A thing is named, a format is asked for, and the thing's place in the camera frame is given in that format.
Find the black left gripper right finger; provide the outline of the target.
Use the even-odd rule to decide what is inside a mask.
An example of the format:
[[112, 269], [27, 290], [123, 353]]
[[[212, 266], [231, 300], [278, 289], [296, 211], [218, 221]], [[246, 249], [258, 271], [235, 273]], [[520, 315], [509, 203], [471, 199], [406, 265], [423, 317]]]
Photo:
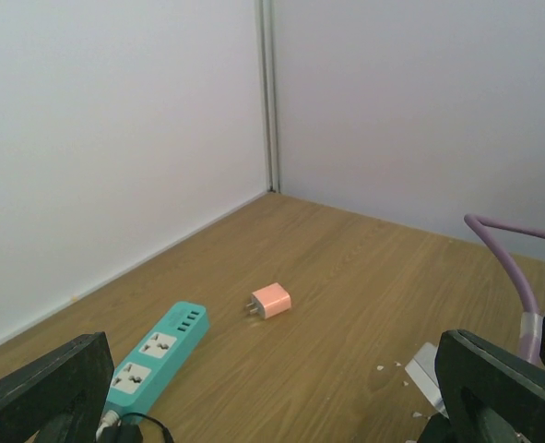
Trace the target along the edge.
[[442, 334], [435, 372], [460, 442], [545, 442], [545, 371], [463, 329]]

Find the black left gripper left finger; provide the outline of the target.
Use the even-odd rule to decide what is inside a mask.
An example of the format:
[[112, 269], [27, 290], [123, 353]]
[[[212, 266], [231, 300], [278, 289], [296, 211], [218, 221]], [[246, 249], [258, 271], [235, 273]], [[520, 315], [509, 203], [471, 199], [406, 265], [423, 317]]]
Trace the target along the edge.
[[0, 379], [0, 442], [93, 442], [113, 378], [106, 334], [83, 334]]

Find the pink charger plug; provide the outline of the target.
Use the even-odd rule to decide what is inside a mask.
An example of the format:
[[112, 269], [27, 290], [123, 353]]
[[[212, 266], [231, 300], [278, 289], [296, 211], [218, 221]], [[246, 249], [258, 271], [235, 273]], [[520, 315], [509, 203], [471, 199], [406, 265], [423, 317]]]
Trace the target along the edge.
[[292, 307], [290, 294], [277, 282], [251, 293], [245, 309], [250, 315], [258, 315], [263, 320], [270, 319]]

